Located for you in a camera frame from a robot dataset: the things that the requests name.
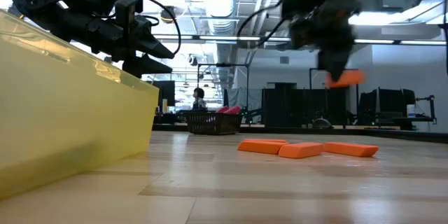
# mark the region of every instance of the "exposed ductwork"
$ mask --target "exposed ductwork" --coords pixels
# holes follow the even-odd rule
[[[206,0],[206,14],[210,17],[230,18],[234,15],[236,0]],[[209,29],[213,35],[234,35],[235,22],[230,20],[209,20]],[[217,63],[235,63],[235,50],[237,47],[232,44],[216,44]],[[221,83],[231,81],[228,76],[228,70],[218,69],[218,77]]]

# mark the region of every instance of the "metal frame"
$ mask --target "metal frame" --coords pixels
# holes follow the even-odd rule
[[[246,75],[246,108],[249,111],[249,64],[226,64],[226,63],[220,63],[220,64],[198,64],[197,65],[197,87],[199,87],[200,82],[200,74],[201,74],[201,67],[208,66],[208,67],[217,67],[217,68],[224,68],[224,67],[246,67],[247,75]]]

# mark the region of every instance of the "black cable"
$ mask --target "black cable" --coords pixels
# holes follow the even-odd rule
[[[246,18],[246,20],[245,20],[245,21],[241,24],[241,26],[239,27],[238,32],[237,32],[237,38],[239,38],[239,37],[241,36],[241,33],[242,33],[242,31],[243,31],[243,28],[249,23],[249,21],[252,20],[253,17],[255,17],[256,15],[260,14],[260,13],[263,12],[263,11],[267,11],[267,10],[270,10],[270,9],[279,7],[280,4],[281,4],[281,2],[282,2],[282,1],[280,0],[280,1],[279,1],[278,3],[276,3],[274,6],[269,6],[269,7],[266,7],[266,8],[261,8],[260,10],[257,10],[256,12],[254,12],[254,13],[252,13],[250,16],[248,16],[248,17]]]
[[[159,7],[161,7],[173,19],[174,25],[176,25],[176,30],[177,30],[177,35],[178,35],[177,49],[173,52],[173,54],[178,53],[179,50],[181,49],[182,37],[181,37],[181,29],[179,28],[179,24],[177,23],[176,17],[174,17],[173,13],[171,13],[171,11],[169,11],[167,7],[165,7],[163,4],[159,3],[158,1],[156,1],[156,0],[149,0],[149,1],[152,1],[154,4],[156,4]]]
[[[148,18],[148,19],[156,21],[156,23],[151,22],[151,27],[155,27],[155,26],[158,26],[160,24],[160,20],[158,18],[156,18],[156,17],[149,16],[149,15],[141,15],[141,16],[144,17],[144,18]]]
[[[97,15],[97,14],[93,14],[96,18],[107,18],[107,19],[111,19],[114,18],[116,15],[115,13],[109,16],[103,16],[103,15]]]
[[[277,8],[277,7],[279,7],[279,6],[281,5],[281,3],[283,3],[282,0],[280,0],[280,1],[279,1],[278,3],[276,3],[274,6],[269,6],[269,7],[266,7],[266,8],[261,8],[260,10],[257,10],[256,12],[252,13],[252,15],[248,16],[248,17],[246,18],[246,20],[245,20],[245,21],[241,24],[241,26],[239,27],[238,32],[237,32],[237,38],[239,38],[239,37],[241,36],[241,33],[243,32],[243,28],[249,23],[249,21],[252,20],[253,17],[255,17],[256,15],[260,14],[260,13],[263,12],[263,11],[268,11],[268,10],[270,10],[270,9]]]
[[[268,41],[273,35],[274,33],[280,28],[280,26],[286,21],[286,18],[283,18],[282,20],[280,20],[280,22],[272,29],[272,31],[262,40],[258,43],[258,45],[255,47],[260,47],[262,46],[264,43],[266,43],[266,41]]]
[[[446,61],[447,61],[447,75],[448,75],[448,30],[447,30],[447,5],[448,5],[448,0],[443,0],[443,32],[445,35],[445,57],[446,57]]]

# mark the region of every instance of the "robotic arm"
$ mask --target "robotic arm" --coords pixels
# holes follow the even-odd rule
[[[62,7],[63,1],[68,8]],[[123,70],[141,78],[142,74],[168,74],[172,69],[152,60],[173,59],[174,53],[152,34],[153,24],[135,15],[143,11],[143,0],[13,0],[17,9],[53,35],[90,46],[112,61],[124,60]],[[110,15],[115,7],[115,14]],[[144,52],[136,57],[136,50]]]
[[[314,44],[320,51],[318,68],[337,82],[355,43],[349,18],[358,13],[358,0],[281,0],[283,20],[290,21],[291,48]]]

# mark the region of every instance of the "pink cloth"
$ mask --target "pink cloth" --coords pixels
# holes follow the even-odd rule
[[[225,107],[223,107],[223,108],[218,109],[218,110],[217,110],[217,113],[224,113],[224,112],[226,112],[228,109],[229,109],[229,107],[228,107],[228,106],[225,106]]]
[[[241,108],[239,106],[234,106],[232,108],[229,108],[226,112],[226,114],[232,114],[232,115],[238,115],[241,112]]]

